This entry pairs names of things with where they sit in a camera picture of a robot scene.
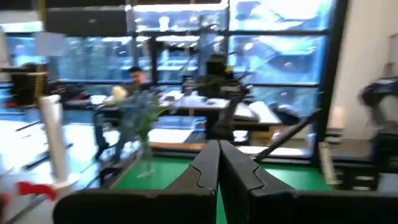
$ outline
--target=green table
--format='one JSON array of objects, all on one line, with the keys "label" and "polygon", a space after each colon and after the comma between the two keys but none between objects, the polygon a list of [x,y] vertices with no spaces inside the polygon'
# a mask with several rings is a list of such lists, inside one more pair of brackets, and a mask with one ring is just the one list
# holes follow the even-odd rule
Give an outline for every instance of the green table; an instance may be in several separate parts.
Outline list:
[{"label": "green table", "polygon": [[[138,178],[141,163],[132,164],[111,188],[114,189],[164,189],[191,163],[192,159],[156,157],[155,172],[150,177]],[[331,190],[316,168],[263,165],[266,171],[297,190]],[[226,223],[221,192],[218,191],[217,223]]]}]

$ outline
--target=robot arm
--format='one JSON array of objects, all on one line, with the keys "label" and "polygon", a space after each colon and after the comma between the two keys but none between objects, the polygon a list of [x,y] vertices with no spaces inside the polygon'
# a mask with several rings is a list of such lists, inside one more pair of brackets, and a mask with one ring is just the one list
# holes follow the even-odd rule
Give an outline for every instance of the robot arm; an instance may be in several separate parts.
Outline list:
[{"label": "robot arm", "polygon": [[398,96],[398,77],[376,80],[362,89],[360,101],[369,107],[372,121],[377,127],[386,127],[388,122],[380,109],[380,102],[386,96]]}]

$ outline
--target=man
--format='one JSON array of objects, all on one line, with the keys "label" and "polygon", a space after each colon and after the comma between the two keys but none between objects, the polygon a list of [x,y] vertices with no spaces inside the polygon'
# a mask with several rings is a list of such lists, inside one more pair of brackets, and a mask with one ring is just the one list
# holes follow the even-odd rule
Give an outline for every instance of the man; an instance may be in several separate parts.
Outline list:
[{"label": "man", "polygon": [[[129,73],[132,79],[132,84],[123,85],[123,88],[127,91],[127,96],[131,96],[135,91],[148,90],[151,86],[149,83],[145,83],[145,72],[142,71],[140,67],[132,67],[129,69]],[[106,142],[103,136],[103,120],[104,119],[120,119],[122,114],[118,110],[102,110],[99,113],[95,113],[94,115],[94,130],[95,130],[95,139],[98,146],[98,152],[95,154],[95,160],[99,160],[100,156],[104,152],[105,149],[109,147],[109,143]],[[116,122],[112,122],[113,126],[119,126],[120,124]],[[128,139],[128,130],[122,131],[118,143],[115,146],[115,155],[113,157],[113,161],[117,162],[120,160],[121,151],[124,147],[124,143],[127,142]]]}]

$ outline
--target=glass vase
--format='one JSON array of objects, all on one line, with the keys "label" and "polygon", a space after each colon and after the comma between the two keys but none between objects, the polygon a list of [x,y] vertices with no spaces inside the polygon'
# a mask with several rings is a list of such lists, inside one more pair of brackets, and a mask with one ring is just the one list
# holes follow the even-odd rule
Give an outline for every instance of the glass vase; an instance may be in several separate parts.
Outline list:
[{"label": "glass vase", "polygon": [[138,162],[139,166],[139,174],[138,177],[148,177],[152,175],[155,172],[154,169],[154,155],[152,152],[152,148],[149,145],[149,139],[144,138],[140,139],[140,145],[141,145],[141,158]]}]

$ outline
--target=white cylinder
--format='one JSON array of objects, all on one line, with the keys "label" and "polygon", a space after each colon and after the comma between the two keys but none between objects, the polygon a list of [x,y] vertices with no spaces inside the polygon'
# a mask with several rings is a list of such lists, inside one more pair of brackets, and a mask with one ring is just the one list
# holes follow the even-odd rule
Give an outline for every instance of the white cylinder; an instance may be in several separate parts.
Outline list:
[{"label": "white cylinder", "polygon": [[39,99],[42,119],[47,133],[54,187],[63,188],[78,180],[77,174],[70,174],[66,146],[63,140],[62,105],[59,95],[43,96]]}]

